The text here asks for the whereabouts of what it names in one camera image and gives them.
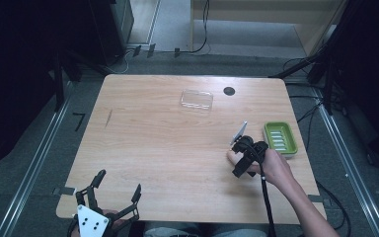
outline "forearm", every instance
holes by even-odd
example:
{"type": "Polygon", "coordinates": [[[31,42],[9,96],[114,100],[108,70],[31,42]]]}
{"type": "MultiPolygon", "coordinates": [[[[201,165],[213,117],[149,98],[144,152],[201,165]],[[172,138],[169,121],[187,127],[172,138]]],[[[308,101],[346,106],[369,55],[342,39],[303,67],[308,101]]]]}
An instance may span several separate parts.
{"type": "Polygon", "coordinates": [[[281,192],[293,206],[305,236],[339,236],[296,181],[281,192]]]}

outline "scratch on table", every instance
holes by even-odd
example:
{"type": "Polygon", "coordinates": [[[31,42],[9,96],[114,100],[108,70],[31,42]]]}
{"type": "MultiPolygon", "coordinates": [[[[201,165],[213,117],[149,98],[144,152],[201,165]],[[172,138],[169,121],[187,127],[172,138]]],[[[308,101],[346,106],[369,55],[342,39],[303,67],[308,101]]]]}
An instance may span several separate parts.
{"type": "Polygon", "coordinates": [[[110,110],[110,114],[109,114],[109,117],[107,118],[107,122],[106,122],[106,128],[107,128],[107,125],[109,124],[110,122],[110,119],[111,119],[111,115],[113,114],[113,109],[110,110]]]}

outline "gray pants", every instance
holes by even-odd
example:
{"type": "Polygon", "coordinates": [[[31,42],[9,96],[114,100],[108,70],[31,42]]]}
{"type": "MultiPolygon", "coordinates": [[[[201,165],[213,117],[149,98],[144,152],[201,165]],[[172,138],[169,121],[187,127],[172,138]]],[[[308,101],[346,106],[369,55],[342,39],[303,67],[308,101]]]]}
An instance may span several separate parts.
{"type": "Polygon", "coordinates": [[[209,224],[203,230],[198,223],[146,222],[144,237],[266,237],[267,225],[260,224],[209,224]]]}

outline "light wood tabletop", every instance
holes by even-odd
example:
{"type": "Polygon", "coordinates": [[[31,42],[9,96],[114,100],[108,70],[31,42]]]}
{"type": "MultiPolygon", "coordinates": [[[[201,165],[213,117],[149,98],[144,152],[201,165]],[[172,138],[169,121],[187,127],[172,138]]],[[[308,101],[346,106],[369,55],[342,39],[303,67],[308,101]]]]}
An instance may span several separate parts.
{"type": "MultiPolygon", "coordinates": [[[[318,196],[283,81],[212,76],[106,77],[66,187],[82,190],[105,169],[95,189],[101,208],[129,206],[141,184],[141,220],[267,223],[260,177],[236,178],[226,158],[244,120],[254,141],[264,140],[268,121],[290,124],[298,152],[288,163],[306,194],[318,196]],[[226,87],[235,94],[225,95],[226,87]],[[211,108],[184,107],[184,90],[211,93],[211,108]]],[[[298,224],[286,198],[267,187],[274,222],[298,224]]],[[[56,213],[70,218],[76,206],[74,196],[62,196],[56,213]]]]}

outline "green soap dish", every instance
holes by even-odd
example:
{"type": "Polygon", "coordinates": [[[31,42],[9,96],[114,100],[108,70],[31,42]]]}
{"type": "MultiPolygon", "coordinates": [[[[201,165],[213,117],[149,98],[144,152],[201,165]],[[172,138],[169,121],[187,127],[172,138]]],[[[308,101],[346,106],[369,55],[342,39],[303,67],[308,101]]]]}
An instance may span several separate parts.
{"type": "Polygon", "coordinates": [[[290,125],[284,121],[270,121],[265,124],[264,137],[269,148],[290,158],[297,153],[297,144],[290,125]]]}

